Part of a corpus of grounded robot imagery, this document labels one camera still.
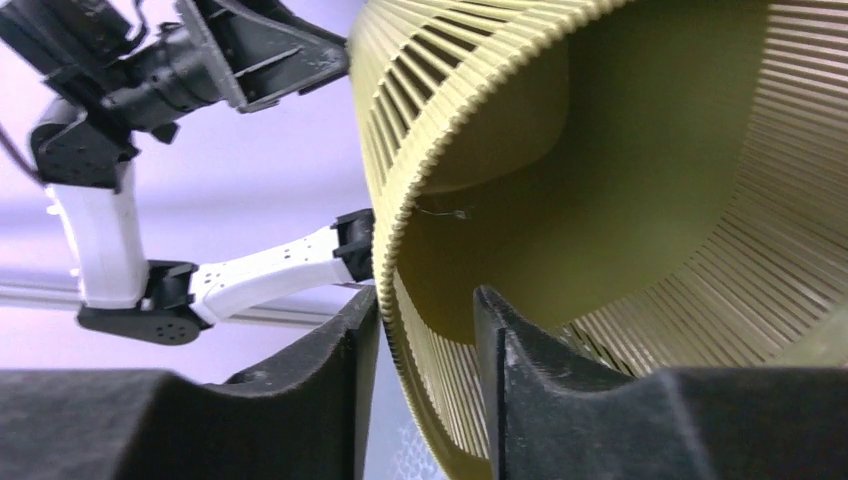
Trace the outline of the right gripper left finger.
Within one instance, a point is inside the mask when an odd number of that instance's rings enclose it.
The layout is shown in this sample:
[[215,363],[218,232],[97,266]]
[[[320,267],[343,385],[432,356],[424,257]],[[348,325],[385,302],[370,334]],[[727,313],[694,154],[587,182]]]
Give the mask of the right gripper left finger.
[[379,312],[333,318],[220,385],[163,370],[6,370],[5,479],[359,479]]

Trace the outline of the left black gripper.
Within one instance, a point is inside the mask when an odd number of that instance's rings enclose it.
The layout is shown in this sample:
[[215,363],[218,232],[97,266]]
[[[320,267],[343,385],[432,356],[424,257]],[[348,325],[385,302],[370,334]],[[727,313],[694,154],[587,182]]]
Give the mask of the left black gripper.
[[253,113],[348,74],[346,39],[279,1],[197,1],[195,44],[181,23],[154,43],[108,1],[4,1],[1,39],[51,90],[126,129],[169,131],[226,100]]

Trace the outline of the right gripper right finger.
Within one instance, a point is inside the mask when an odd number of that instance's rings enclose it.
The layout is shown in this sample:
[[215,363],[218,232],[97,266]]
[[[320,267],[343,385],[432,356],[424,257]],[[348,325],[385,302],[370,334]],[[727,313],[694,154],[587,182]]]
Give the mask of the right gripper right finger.
[[843,368],[661,369],[633,378],[474,293],[497,479],[843,479]]

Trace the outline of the olive green mesh basket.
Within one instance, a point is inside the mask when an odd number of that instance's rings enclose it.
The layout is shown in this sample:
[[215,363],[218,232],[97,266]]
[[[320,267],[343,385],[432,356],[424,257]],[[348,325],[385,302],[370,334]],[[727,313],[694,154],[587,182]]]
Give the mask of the olive green mesh basket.
[[628,376],[847,362],[843,1],[369,1],[374,276],[413,417],[489,479],[473,290]]

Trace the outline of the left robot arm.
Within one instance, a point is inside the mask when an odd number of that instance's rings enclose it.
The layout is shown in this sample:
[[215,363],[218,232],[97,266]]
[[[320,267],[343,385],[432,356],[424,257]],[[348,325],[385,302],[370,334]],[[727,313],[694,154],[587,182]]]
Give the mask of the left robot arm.
[[79,268],[78,323],[182,345],[280,297],[373,276],[374,214],[218,263],[150,260],[135,203],[133,136],[171,143],[178,121],[226,102],[270,108],[346,76],[345,39],[277,1],[179,1],[178,22],[132,27],[107,1],[5,1],[1,37],[55,93],[27,173],[57,207]]

